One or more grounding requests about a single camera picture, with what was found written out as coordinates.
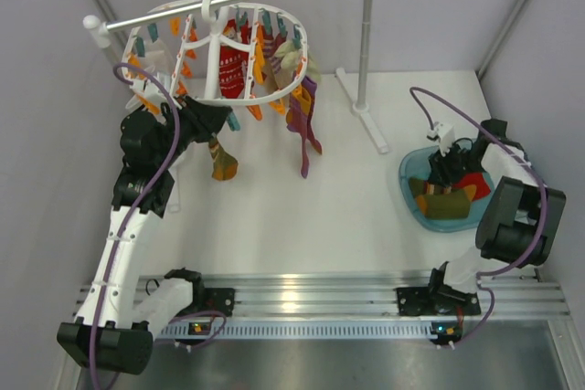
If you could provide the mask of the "olive orange striped sock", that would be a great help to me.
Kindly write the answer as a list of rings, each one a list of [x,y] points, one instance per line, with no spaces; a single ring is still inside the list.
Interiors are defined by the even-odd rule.
[[[233,179],[237,175],[239,162],[225,151],[216,135],[209,140],[208,149],[213,165],[212,178],[217,181]]]

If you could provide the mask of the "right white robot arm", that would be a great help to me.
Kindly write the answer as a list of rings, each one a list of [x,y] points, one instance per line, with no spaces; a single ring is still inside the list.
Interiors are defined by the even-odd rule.
[[[495,190],[476,229],[474,247],[431,272],[429,307],[439,313],[480,313],[481,281],[526,266],[543,265],[550,254],[566,195],[547,187],[522,146],[506,136],[507,122],[482,121],[472,158],[492,178]]]

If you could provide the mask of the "white oval clip hanger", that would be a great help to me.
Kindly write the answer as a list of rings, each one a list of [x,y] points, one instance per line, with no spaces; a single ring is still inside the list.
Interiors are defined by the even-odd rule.
[[[133,94],[127,110],[160,111],[164,96],[148,86],[145,72],[174,99],[191,95],[208,105],[244,106],[257,119],[263,104],[284,113],[294,104],[307,110],[313,102],[321,74],[295,16],[270,5],[237,3],[168,22],[175,50],[160,37],[156,22],[129,33],[122,62],[140,72],[121,70]]]

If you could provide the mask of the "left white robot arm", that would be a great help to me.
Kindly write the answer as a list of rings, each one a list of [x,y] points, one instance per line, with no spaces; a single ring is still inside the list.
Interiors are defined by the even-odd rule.
[[[184,95],[162,105],[161,120],[144,110],[121,123],[122,170],[113,188],[110,228],[90,290],[75,320],[60,324],[58,344],[81,367],[140,374],[154,341],[179,318],[223,317],[232,289],[209,289],[202,276],[172,269],[142,302],[135,301],[144,259],[162,222],[175,180],[168,168],[192,143],[222,130],[231,109]]]

